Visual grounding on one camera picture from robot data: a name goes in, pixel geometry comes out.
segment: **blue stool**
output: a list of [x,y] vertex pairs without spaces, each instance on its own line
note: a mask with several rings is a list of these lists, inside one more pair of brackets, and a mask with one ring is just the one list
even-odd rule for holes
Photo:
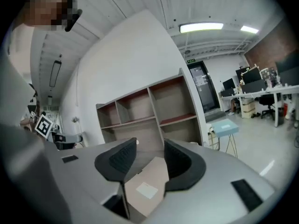
[[[229,119],[224,119],[224,120],[212,123],[212,128],[213,128],[213,131],[214,131],[215,135],[218,137],[218,144],[217,144],[217,145],[219,145],[218,150],[220,149],[220,137],[228,136],[229,137],[228,146],[229,146],[229,143],[231,142],[235,157],[238,158],[237,146],[235,144],[234,133],[239,132],[239,126],[236,125],[234,122],[232,122]],[[234,144],[231,140],[231,136],[233,137],[233,140],[234,140],[235,149],[234,149]]]

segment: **white desk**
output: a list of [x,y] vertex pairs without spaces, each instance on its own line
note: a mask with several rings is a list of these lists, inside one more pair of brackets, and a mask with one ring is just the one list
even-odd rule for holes
[[[273,94],[274,105],[275,105],[275,127],[277,127],[278,126],[278,100],[277,100],[278,93],[282,95],[299,94],[299,85],[268,88],[265,91],[258,91],[254,93],[246,93],[246,94],[241,93],[233,96],[221,97],[221,100],[227,100],[227,99],[231,100],[234,98],[256,98],[256,97],[261,97],[262,95]],[[244,111],[243,111],[242,99],[240,99],[240,107],[241,107],[241,113],[243,118]]]

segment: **exit sign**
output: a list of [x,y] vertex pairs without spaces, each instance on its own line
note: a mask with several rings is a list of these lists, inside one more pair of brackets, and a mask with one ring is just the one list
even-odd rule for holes
[[187,60],[187,63],[190,64],[192,62],[195,62],[195,59]]

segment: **door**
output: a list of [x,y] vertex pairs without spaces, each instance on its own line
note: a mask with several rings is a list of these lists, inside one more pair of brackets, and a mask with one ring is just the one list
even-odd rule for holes
[[188,68],[199,93],[204,113],[220,108],[214,85],[204,63],[196,62],[188,65]]

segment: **ceiling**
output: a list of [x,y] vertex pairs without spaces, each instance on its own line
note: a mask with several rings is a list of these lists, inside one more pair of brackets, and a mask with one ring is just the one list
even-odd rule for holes
[[[47,32],[42,39],[36,39],[33,34],[31,60],[35,62],[31,66],[35,69],[32,74],[38,77],[32,80],[41,94],[42,104],[47,103],[48,95],[53,97],[54,104],[59,104],[71,74],[88,49],[114,26],[144,9],[150,10],[161,22],[185,60],[198,60],[244,53],[264,36],[263,31],[267,30],[265,27],[273,20],[278,6],[273,0],[78,0],[78,8],[83,13],[69,33]],[[195,21],[222,22],[224,27],[180,34],[180,24]],[[242,32],[243,25],[260,32],[257,35]],[[52,65],[59,59],[63,65],[56,86],[51,88]]]

